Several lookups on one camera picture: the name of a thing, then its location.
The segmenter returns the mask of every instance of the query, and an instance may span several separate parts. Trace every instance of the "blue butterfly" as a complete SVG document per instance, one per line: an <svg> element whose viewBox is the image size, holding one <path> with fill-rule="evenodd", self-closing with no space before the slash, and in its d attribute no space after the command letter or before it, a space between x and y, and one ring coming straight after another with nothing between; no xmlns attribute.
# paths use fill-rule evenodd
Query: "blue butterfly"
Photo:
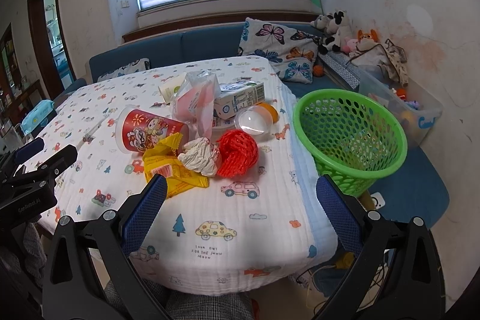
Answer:
<svg viewBox="0 0 480 320"><path fill-rule="evenodd" d="M292 61L289 63L289 67L285 70L285 80L292 79L298 72L300 72L306 80L309 82L312 81L311 79L311 71L310 66L307 63L303 63L302 65L298 65L296 61Z"/></svg>
<svg viewBox="0 0 480 320"><path fill-rule="evenodd" d="M243 25L243 32L241 34L244 41L248 40L248 28L249 27L250 27L250 22L245 21L245 24Z"/></svg>
<svg viewBox="0 0 480 320"><path fill-rule="evenodd" d="M277 52L273 51L262 51L261 49L257 49L254 53L252 53L250 56L260 56L268 59L268 61L271 61L272 63L281 63L283 62L283 59L278 57Z"/></svg>

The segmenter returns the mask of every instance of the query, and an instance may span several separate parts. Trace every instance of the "sofa backrest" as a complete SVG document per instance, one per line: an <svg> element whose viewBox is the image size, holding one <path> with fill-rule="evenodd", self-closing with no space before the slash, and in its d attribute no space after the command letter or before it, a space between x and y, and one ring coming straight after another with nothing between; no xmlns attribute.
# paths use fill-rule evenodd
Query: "sofa backrest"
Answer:
<svg viewBox="0 0 480 320"><path fill-rule="evenodd" d="M307 23L283 23L306 33L320 36L321 32ZM147 57L151 68L189 63L198 60L237 55L243 22L224 26L205 26L189 31L175 31L127 43L111 51L93 56L90 63L92 79L135 60Z"/></svg>

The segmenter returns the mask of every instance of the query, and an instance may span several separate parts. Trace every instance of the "green plastic basket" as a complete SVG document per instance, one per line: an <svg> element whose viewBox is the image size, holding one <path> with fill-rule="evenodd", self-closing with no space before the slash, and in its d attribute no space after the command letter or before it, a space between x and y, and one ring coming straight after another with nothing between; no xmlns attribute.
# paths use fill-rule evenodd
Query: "green plastic basket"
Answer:
<svg viewBox="0 0 480 320"><path fill-rule="evenodd" d="M293 126L318 173L329 174L354 197L393 174L407 156L407 138L395 117L355 92L327 89L305 95L295 107Z"/></svg>

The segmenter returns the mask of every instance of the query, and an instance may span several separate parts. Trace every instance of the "transparent plastic bag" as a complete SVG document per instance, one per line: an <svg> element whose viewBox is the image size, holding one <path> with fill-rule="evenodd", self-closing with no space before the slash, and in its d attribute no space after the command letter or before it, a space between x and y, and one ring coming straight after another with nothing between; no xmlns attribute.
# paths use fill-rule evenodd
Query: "transparent plastic bag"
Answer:
<svg viewBox="0 0 480 320"><path fill-rule="evenodd" d="M210 71L187 72L172 101L172 118L186 123L190 140L212 137L213 104L220 95L217 75Z"/></svg>

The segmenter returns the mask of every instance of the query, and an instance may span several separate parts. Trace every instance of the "cloud print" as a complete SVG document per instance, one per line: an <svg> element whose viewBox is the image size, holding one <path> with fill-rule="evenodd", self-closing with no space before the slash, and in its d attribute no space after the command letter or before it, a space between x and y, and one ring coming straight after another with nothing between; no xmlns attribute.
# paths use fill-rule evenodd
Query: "cloud print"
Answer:
<svg viewBox="0 0 480 320"><path fill-rule="evenodd" d="M251 214L249 217L254 220L264 220L267 218L266 214L258 214L258 213Z"/></svg>

